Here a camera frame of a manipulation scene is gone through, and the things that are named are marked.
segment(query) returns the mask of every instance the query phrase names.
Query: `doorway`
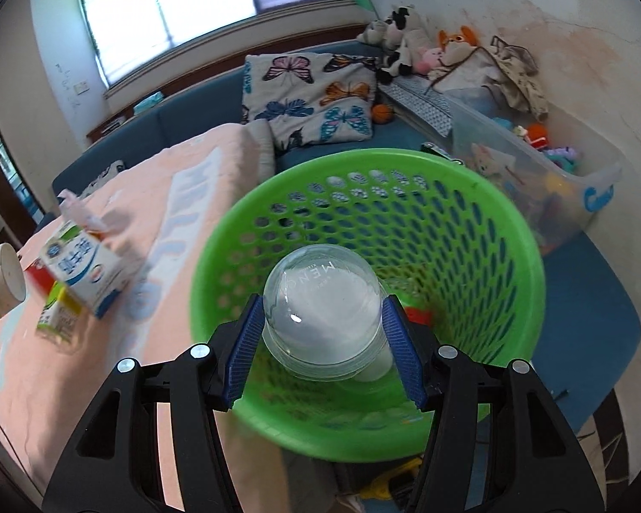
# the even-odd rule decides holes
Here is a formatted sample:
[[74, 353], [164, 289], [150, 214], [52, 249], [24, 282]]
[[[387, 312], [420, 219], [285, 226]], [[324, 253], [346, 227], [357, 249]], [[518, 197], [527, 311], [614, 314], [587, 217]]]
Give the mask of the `doorway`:
[[24, 245], [43, 219], [40, 203], [24, 182], [0, 133], [0, 216]]

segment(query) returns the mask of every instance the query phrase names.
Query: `red object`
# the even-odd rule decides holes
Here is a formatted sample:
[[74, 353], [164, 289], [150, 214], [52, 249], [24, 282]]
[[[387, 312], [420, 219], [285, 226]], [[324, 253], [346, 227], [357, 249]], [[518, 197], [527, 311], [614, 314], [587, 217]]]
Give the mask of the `red object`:
[[532, 148], [537, 150], [545, 150], [549, 147], [548, 144], [548, 131], [541, 123], [533, 123], [527, 128], [527, 135], [525, 135], [527, 142], [532, 145]]
[[414, 324], [424, 324], [432, 327], [432, 313], [429, 310], [422, 310], [414, 306], [405, 306], [404, 312], [408, 320]]
[[36, 258], [31, 265], [26, 268], [26, 274], [39, 292], [46, 297], [50, 294], [50, 290], [53, 288], [53, 285], [55, 285], [55, 279], [40, 258]]

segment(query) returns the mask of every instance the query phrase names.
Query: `wooden door frame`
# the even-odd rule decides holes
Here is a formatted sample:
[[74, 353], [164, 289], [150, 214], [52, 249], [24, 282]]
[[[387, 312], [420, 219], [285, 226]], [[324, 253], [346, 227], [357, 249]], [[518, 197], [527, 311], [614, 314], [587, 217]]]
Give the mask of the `wooden door frame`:
[[[5, 147], [5, 152], [7, 152], [7, 155], [9, 159], [12, 161], [12, 165], [14, 166], [15, 171], [21, 178], [22, 182], [24, 183], [24, 186], [29, 190], [29, 193], [31, 193], [32, 198], [34, 199], [36, 205], [43, 211], [44, 210], [38, 202], [38, 200], [35, 198], [35, 195], [33, 195], [33, 192], [31, 191], [31, 187], [29, 187], [24, 179], [24, 176], [22, 175], [22, 172], [19, 170], [16, 162], [14, 161], [14, 158], [12, 157], [12, 154], [9, 151], [9, 148], [7, 146], [7, 143], [5, 142], [5, 139], [3, 137], [3, 134], [0, 131], [0, 139], [3, 142], [3, 146]], [[29, 214], [29, 211], [26, 209], [24, 204], [19, 200], [19, 197], [14, 193], [14, 189], [12, 189], [12, 186], [9, 184], [9, 180], [7, 177], [5, 177], [5, 174], [3, 173], [2, 168], [0, 167], [0, 216], [2, 216], [3, 221], [7, 226], [12, 230], [12, 233], [16, 236], [17, 240], [20, 241], [20, 243], [23, 245], [25, 244], [31, 235], [35, 232], [36, 224], [31, 215]]]

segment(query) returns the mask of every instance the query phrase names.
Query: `light switch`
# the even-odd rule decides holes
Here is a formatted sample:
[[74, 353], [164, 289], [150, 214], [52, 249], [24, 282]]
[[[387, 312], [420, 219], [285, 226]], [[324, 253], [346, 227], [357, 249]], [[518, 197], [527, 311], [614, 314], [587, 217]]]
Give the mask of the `light switch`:
[[81, 81], [80, 83], [74, 85], [74, 92], [76, 92], [76, 94], [83, 94], [84, 92], [86, 92], [89, 89], [90, 89], [90, 87], [88, 87], [88, 83], [86, 83], [86, 81], [84, 81], [84, 80]]

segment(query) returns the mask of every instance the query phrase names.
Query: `cable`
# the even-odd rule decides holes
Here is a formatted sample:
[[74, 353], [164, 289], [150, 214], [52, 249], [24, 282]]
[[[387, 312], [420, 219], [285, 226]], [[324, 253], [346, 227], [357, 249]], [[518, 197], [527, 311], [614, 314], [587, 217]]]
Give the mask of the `cable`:
[[33, 485], [33, 488], [35, 488], [35, 491], [38, 492], [40, 497], [43, 497], [43, 494], [40, 491], [40, 488], [38, 488], [38, 486], [36, 486], [36, 483], [33, 481], [33, 478], [31, 478], [31, 475], [29, 474], [29, 471], [26, 470], [26, 467], [22, 463], [21, 459], [19, 459], [19, 454], [17, 453], [16, 449], [14, 449], [14, 445], [12, 445], [12, 442], [9, 440], [7, 432], [5, 432], [5, 429], [2, 427], [1, 424], [0, 424], [0, 431], [3, 433], [3, 436], [5, 437], [5, 440], [7, 440], [7, 443], [9, 444], [9, 447], [12, 450], [12, 453], [16, 457], [17, 461], [19, 462], [19, 466], [21, 466], [22, 471], [24, 471], [24, 474], [26, 475], [26, 477], [31, 481], [31, 483]]

